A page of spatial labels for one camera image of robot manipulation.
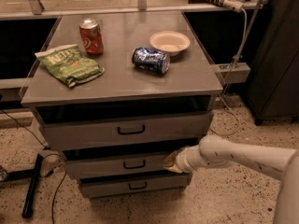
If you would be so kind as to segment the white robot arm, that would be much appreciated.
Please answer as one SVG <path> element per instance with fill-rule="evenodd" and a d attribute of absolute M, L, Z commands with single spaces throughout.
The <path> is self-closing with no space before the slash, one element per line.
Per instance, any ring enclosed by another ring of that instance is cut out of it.
<path fill-rule="evenodd" d="M 299 224 L 298 149 L 240 144 L 207 135 L 196 146 L 169 154 L 164 159 L 164 168 L 175 173 L 191 173 L 198 168 L 227 167 L 231 162 L 279 180 L 273 224 Z"/>

